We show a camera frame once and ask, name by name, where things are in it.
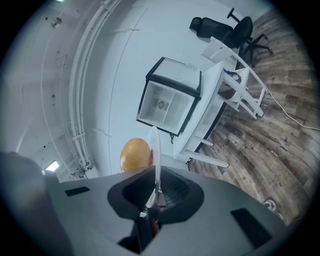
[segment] wood plank floor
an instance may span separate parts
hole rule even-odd
[[[276,11],[254,23],[253,38],[268,36],[259,44],[273,50],[255,50],[254,71],[284,109],[305,126],[319,127],[315,69],[303,41]],[[249,93],[256,97],[260,88],[250,80]],[[289,119],[264,95],[263,117],[254,120],[244,109],[227,106],[208,138],[213,147],[199,152],[230,163],[217,167],[193,159],[191,172],[224,180],[263,203],[276,202],[286,224],[307,209],[318,182],[320,132],[303,128]]]

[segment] white curved wall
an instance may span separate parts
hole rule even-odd
[[[236,25],[226,18],[230,9],[212,0],[138,0],[132,7],[124,2],[101,29],[84,89],[85,139],[90,159],[103,175],[120,172],[120,153],[129,139],[147,139],[150,127],[136,116],[153,65],[161,57],[185,63],[201,58],[208,43],[189,30],[191,20],[210,17]],[[160,139],[162,164],[187,170],[185,158],[171,158],[169,135],[160,131]]]
[[[79,40],[99,6],[99,0],[48,0],[21,29],[1,67],[0,150],[18,152],[42,168],[57,160],[61,181],[70,176],[61,158],[71,171],[78,166],[64,127],[69,122],[70,70]],[[55,29],[51,21],[56,17],[62,24]],[[42,67],[44,112],[61,158],[44,119]]]

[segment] table leg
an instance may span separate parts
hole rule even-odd
[[[184,151],[182,153],[182,155],[184,155],[185,157],[197,159],[199,161],[206,162],[208,164],[212,164],[215,166],[221,166],[221,167],[225,167],[225,168],[227,168],[229,166],[229,164],[225,161],[221,161],[221,160],[215,159],[213,157],[206,156],[204,154],[196,153],[196,152],[193,152],[188,149],[186,151]]]

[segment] orange ball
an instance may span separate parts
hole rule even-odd
[[[152,151],[142,138],[132,138],[124,145],[120,154],[122,172],[146,168],[152,164]]]

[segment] ceiling light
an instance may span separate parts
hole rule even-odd
[[[45,168],[47,171],[54,172],[59,167],[59,164],[57,161],[54,161],[52,164],[50,164],[47,168]]]

